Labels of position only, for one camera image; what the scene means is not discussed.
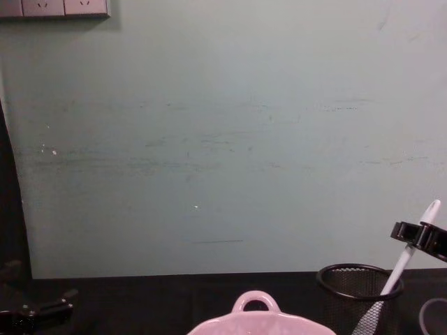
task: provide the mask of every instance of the scratch mark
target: scratch mark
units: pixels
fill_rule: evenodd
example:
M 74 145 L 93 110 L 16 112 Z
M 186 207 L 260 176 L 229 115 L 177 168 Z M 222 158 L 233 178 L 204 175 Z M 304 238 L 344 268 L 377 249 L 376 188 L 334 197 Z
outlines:
M 229 141 L 215 141 L 215 140 L 201 140 L 201 143 L 212 143 L 212 144 L 233 144 Z
M 269 163 L 269 166 L 270 166 L 271 168 L 274 168 L 274 169 L 282 169 L 282 168 L 283 168 L 283 167 L 280 166 L 280 164 L 278 164 L 278 163 Z
M 162 147 L 166 144 L 166 140 L 164 138 L 161 138 L 160 140 L 151 141 L 146 143 L 145 147 L 152 148 L 152 147 Z
M 306 171 L 315 171 L 315 167 L 312 165 L 303 165 L 302 169 Z
M 185 110 L 188 110 L 188 106 L 183 103 L 167 103 L 166 106 L 169 107 L 171 112 L 183 112 Z
M 243 239 L 229 239 L 223 241 L 196 241 L 192 242 L 192 244 L 219 244 L 219 243 L 240 243 L 243 242 Z
M 374 100 L 368 98 L 354 98 L 344 100 L 334 100 L 336 103 L 373 103 Z
M 336 112 L 342 110 L 358 110 L 358 107 L 327 107 L 324 109 L 325 112 Z
M 417 33 L 415 36 L 413 36 L 413 37 L 410 37 L 409 39 L 408 39 L 408 41 L 411 43 L 411 42 L 414 42 L 415 40 L 417 40 L 418 38 L 420 38 L 420 35 L 421 35 L 422 33 Z
M 53 155 L 58 155 L 59 152 L 54 150 Z M 156 172 L 164 171 L 167 173 L 187 173 L 204 172 L 215 170 L 220 167 L 219 163 L 194 164 L 187 163 L 186 159 L 183 162 L 177 161 L 158 161 L 150 158 L 111 158 L 111 157 L 91 157 L 78 156 L 64 152 L 60 159 L 56 161 L 43 161 L 43 153 L 38 152 L 38 157 L 34 157 L 29 162 L 29 169 L 32 171 L 48 171 L 61 172 L 69 170 L 73 172 L 90 172 L 90 173 L 107 173 L 107 174 L 129 174 L 152 176 Z
M 388 19 L 390 18 L 390 14 L 391 14 L 391 6 L 392 5 L 393 5 L 393 0 L 391 0 L 390 4 L 388 5 L 388 9 L 386 11 L 385 17 L 377 25 L 377 30 L 378 31 L 381 31 L 386 26 L 386 24 L 388 23 Z
M 428 157 L 427 157 L 427 156 L 422 156 L 422 157 L 410 157 L 410 158 L 408 158 L 407 160 L 410 161 L 410 162 L 412 162 L 412 161 L 416 161 L 416 160 L 419 160 L 419 159 L 428 159 Z
M 225 133 L 215 133 L 215 134 L 203 134 L 203 137 L 207 137 L 207 138 L 218 138 L 218 137 L 223 137 L 223 136 L 245 136 L 245 135 L 252 135 L 252 134 L 257 134 L 257 133 L 265 133 L 266 131 L 228 131 Z

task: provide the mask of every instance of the black object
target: black object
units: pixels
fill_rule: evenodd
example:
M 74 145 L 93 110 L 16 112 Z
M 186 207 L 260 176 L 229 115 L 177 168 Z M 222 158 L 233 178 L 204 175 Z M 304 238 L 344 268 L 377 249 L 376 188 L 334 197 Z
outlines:
M 447 262 L 447 231 L 435 225 L 397 222 L 391 237 L 415 246 L 429 255 Z
M 365 334 L 399 333 L 396 298 L 402 293 L 402 280 L 388 295 L 381 295 L 390 274 L 370 265 L 339 264 L 317 273 L 317 282 L 325 291 L 320 320 L 337 335 L 352 335 L 364 315 Z
M 31 280 L 31 265 L 22 196 L 15 168 L 13 149 L 0 102 L 0 264 L 19 260 L 19 276 L 10 283 L 24 288 Z
M 0 269 L 0 283 L 14 283 L 22 271 L 22 262 L 11 260 L 7 262 L 3 269 Z
M 61 299 L 37 306 L 23 305 L 18 311 L 0 312 L 0 334 L 34 334 L 67 322 L 73 313 L 73 298 L 78 291 L 71 290 Z

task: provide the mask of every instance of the wall outlet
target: wall outlet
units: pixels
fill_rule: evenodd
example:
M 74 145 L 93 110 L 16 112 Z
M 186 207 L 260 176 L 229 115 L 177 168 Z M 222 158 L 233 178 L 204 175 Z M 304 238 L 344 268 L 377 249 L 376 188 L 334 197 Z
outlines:
M 107 0 L 64 0 L 65 14 L 109 16 L 109 5 Z
M 0 0 L 0 17 L 23 16 L 22 0 Z
M 22 0 L 25 17 L 64 16 L 64 0 Z

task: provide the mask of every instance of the bowl handle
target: bowl handle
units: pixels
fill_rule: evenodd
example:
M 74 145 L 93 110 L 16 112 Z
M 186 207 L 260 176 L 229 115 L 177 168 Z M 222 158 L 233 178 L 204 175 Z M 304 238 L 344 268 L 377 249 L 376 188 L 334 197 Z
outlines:
M 243 312 L 245 306 L 252 301 L 263 302 L 269 311 L 281 312 L 277 302 L 268 293 L 262 291 L 249 291 L 239 297 L 233 307 L 232 313 Z

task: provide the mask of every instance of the black tablecloth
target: black tablecloth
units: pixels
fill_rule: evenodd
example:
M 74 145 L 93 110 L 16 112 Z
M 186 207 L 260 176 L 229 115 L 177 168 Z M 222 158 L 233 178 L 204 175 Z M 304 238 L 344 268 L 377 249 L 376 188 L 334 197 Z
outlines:
M 447 270 L 406 271 L 404 282 L 396 317 L 402 334 L 421 335 L 418 312 L 428 299 L 447 298 Z M 37 280 L 28 296 L 43 302 L 70 288 L 80 292 L 72 323 L 42 334 L 185 335 L 200 322 L 229 313 L 247 290 L 264 290 L 283 312 L 312 320 L 320 318 L 323 303 L 313 272 Z

